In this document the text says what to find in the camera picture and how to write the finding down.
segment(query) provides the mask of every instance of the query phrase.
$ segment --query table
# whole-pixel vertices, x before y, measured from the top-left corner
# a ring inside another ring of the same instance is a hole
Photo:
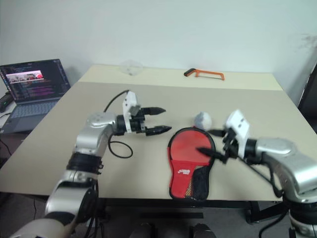
[[[208,112],[214,127],[219,128],[239,108],[251,124],[253,137],[285,137],[303,153],[316,158],[315,132],[271,74],[225,73],[226,80],[221,81],[185,77],[184,71],[145,68],[141,74],[130,76],[117,66],[92,66],[0,170],[0,191],[49,195],[66,168],[87,116],[102,111],[113,96],[125,89],[135,92],[143,107],[166,109],[164,114],[147,117],[147,126],[173,128],[157,136],[117,137],[133,148],[134,156],[119,159],[106,151],[105,167],[99,176],[100,197],[170,199],[167,143],[178,129],[192,126],[200,111]],[[109,110],[122,114],[122,100],[123,97],[116,100]],[[221,140],[215,138],[215,143],[220,149]],[[215,162],[208,199],[277,200],[270,185],[237,160],[230,160],[227,165]]]

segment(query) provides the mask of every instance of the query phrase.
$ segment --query laptop keyboard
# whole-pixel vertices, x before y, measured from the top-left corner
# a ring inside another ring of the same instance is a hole
[[[57,101],[18,106],[11,118],[22,118],[27,116],[47,114],[55,106]]]

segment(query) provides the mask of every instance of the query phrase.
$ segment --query white ball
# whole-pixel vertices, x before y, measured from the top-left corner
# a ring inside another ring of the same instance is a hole
[[[210,115],[206,112],[200,112],[197,116],[195,116],[194,125],[202,130],[210,130],[212,126]]]

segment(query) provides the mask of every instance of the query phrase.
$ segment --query gray floor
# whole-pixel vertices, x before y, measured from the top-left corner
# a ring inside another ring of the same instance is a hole
[[[40,218],[44,212],[44,203],[35,201],[37,213]],[[159,238],[186,238],[189,226],[197,223],[207,224],[217,238],[256,238],[261,227],[271,221],[249,225],[244,220],[244,211],[240,209],[226,208],[191,208],[191,209],[158,209],[158,208],[131,208],[108,207],[110,220],[105,223],[106,238],[128,238],[135,227],[140,223],[149,222],[155,224]],[[146,212],[201,212],[203,219],[141,219],[140,214]],[[33,220],[33,199],[13,194],[0,207],[0,238],[7,238],[21,226]],[[264,238],[287,238],[289,218],[284,218],[278,225],[267,230]],[[81,224],[76,229],[73,238],[82,238],[86,230],[86,224]]]

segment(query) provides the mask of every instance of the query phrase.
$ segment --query black cable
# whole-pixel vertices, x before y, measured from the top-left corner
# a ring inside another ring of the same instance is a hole
[[[251,165],[249,165],[245,160],[243,160],[240,156],[237,156],[246,166],[248,166],[251,170],[253,170],[255,173],[257,173],[258,175],[260,175],[263,179],[265,179],[268,183],[270,183],[272,185],[273,188],[273,192],[275,194],[276,197],[282,197],[283,196],[283,190],[280,190],[276,187],[275,185],[275,180],[274,180],[274,175],[273,175],[273,169],[271,167],[271,165],[269,165],[268,163],[263,163],[264,165],[266,165],[269,169],[269,173],[270,173],[270,179],[268,179],[267,177],[265,177],[263,174],[261,174],[261,172],[259,172],[258,170],[256,170],[255,168],[253,168]]]
[[[11,156],[12,153],[11,153],[9,147],[1,139],[0,139],[0,142],[6,147],[6,149],[8,150],[9,155]]]
[[[111,152],[111,154],[113,154],[114,156],[116,156],[116,157],[118,157],[118,158],[122,158],[122,159],[131,158],[131,157],[133,156],[133,150],[132,150],[131,146],[129,146],[128,144],[126,144],[126,143],[124,143],[124,142],[121,142],[121,141],[116,141],[116,140],[111,141],[112,136],[114,136],[114,134],[111,134],[110,137],[109,137],[109,139],[108,139],[108,148],[109,148],[109,151]],[[113,151],[112,148],[111,148],[111,144],[112,144],[112,143],[118,143],[118,144],[125,145],[126,147],[129,148],[129,150],[131,151],[131,154],[128,155],[128,156],[121,156],[121,155],[118,155],[118,154],[114,153],[114,151]]]
[[[33,215],[33,220],[35,220],[35,216],[36,216],[36,206],[35,206],[35,198],[33,198],[33,206],[34,206],[34,215]]]
[[[288,211],[285,211],[283,214],[281,214],[281,216],[279,218],[277,218],[274,222],[266,225],[265,227],[263,227],[260,231],[259,231],[259,238],[262,238],[262,233],[267,230],[268,228],[276,225],[277,223],[279,223],[280,221],[283,220],[283,218],[286,216]]]
[[[3,114],[3,115],[0,117],[0,119],[1,119],[2,117],[4,117],[4,116],[10,115],[10,114],[11,114],[11,113]]]
[[[124,90],[123,92],[119,93],[118,95],[116,95],[114,98],[111,99],[111,101],[108,103],[108,105],[106,106],[106,108],[104,109],[104,113],[108,110],[108,108],[110,107],[110,105],[114,102],[114,100],[116,100],[118,97],[120,97],[122,94],[125,94],[125,93],[128,93],[129,90]],[[128,159],[128,158],[131,158],[133,156],[133,150],[132,148],[124,143],[124,142],[121,142],[121,141],[111,141],[111,138],[112,136],[114,136],[114,134],[111,134],[109,139],[108,139],[108,148],[109,148],[109,151],[111,154],[113,154],[114,156],[118,157],[118,158],[122,158],[122,159]],[[112,150],[111,148],[111,144],[112,143],[118,143],[118,144],[122,144],[122,145],[125,145],[126,147],[129,148],[129,150],[131,151],[131,154],[129,156],[121,156],[121,155],[118,155],[116,153],[114,153],[114,151]]]
[[[123,92],[119,93],[117,96],[115,96],[114,98],[112,98],[112,100],[108,103],[108,105],[106,106],[106,108],[104,109],[104,113],[108,110],[108,108],[110,107],[110,105],[114,102],[114,100],[116,100],[118,97],[120,97],[122,94],[128,93],[129,90],[124,90]]]
[[[97,236],[97,231],[98,231],[98,198],[99,198],[99,185],[98,185],[98,180],[96,181],[96,194],[97,194],[97,200],[96,200],[96,207],[95,207],[95,234],[93,238],[96,238]]]
[[[5,158],[3,159],[3,161],[0,163],[0,169],[2,168],[2,166],[8,161],[9,158]]]
[[[101,238],[105,238],[105,228],[102,223],[100,223],[100,232],[101,232]]]
[[[94,235],[95,235],[95,231],[94,231],[94,233],[90,234],[90,235],[88,236],[88,238],[92,238]]]
[[[95,190],[96,190],[96,204],[95,204],[95,208],[94,208],[94,214],[93,214],[93,216],[90,218],[90,222],[89,222],[88,228],[87,228],[87,230],[86,230],[86,233],[85,233],[85,235],[84,235],[84,238],[90,237],[90,236],[89,236],[89,233],[90,233],[91,227],[93,226],[94,219],[95,219],[96,216],[97,216],[98,198],[99,198],[98,180],[96,181],[96,184],[95,184]]]
[[[278,189],[275,186],[275,179],[274,179],[273,168],[272,168],[271,164],[267,163],[267,162],[262,162],[262,164],[266,165],[268,167],[268,169],[269,169],[270,183],[272,184],[273,192],[274,192],[275,196],[276,197],[282,197],[283,196],[283,191]]]

